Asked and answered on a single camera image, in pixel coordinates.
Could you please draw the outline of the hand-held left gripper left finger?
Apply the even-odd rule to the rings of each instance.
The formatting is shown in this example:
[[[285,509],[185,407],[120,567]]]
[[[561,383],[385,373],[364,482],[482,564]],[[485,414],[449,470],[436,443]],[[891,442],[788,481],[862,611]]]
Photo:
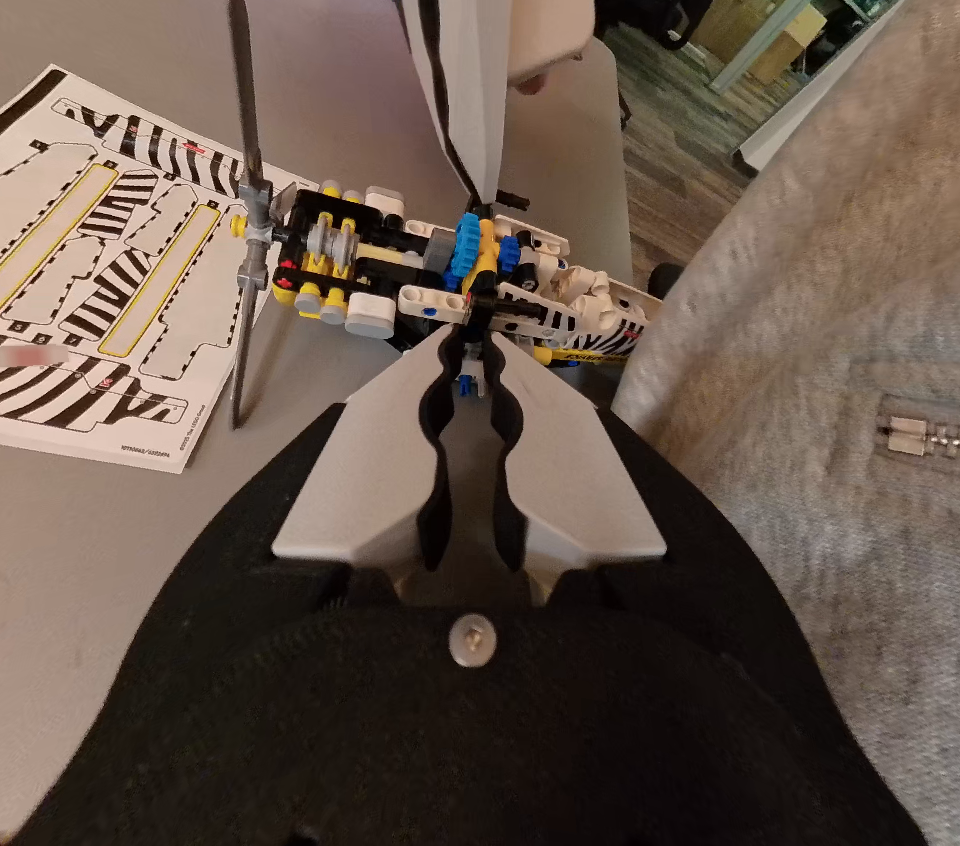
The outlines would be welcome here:
[[[271,547],[280,559],[434,572],[450,542],[441,434],[460,331],[445,325],[346,402]]]

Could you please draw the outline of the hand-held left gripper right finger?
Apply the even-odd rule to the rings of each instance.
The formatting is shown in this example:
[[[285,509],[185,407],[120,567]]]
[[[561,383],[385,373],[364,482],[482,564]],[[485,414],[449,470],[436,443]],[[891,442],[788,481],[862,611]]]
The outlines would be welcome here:
[[[485,338],[484,365],[503,442],[493,532],[507,568],[561,576],[662,558],[666,540],[594,405],[499,334]]]

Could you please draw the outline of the lego propeller plane model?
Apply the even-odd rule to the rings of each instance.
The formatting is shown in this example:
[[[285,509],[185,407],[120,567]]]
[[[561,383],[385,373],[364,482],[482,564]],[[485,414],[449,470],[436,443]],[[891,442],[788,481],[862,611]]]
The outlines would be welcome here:
[[[437,324],[459,327],[474,291],[538,303],[536,320],[493,316],[488,334],[518,343],[543,365],[623,363],[663,301],[568,263],[567,240],[472,205],[455,228],[405,220],[402,199],[370,188],[357,200],[329,183],[292,182],[275,192],[262,163],[251,30],[246,0],[225,0],[243,140],[239,196],[246,215],[231,222],[246,256],[230,420],[243,423],[243,393],[259,300],[406,352]]]

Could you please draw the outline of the zebra striped sticker sheet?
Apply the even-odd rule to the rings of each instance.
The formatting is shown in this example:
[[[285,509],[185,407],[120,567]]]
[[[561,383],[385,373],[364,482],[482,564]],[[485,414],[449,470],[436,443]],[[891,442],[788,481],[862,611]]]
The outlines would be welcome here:
[[[2,108],[3,447],[186,468],[234,369],[242,171],[55,65]]]

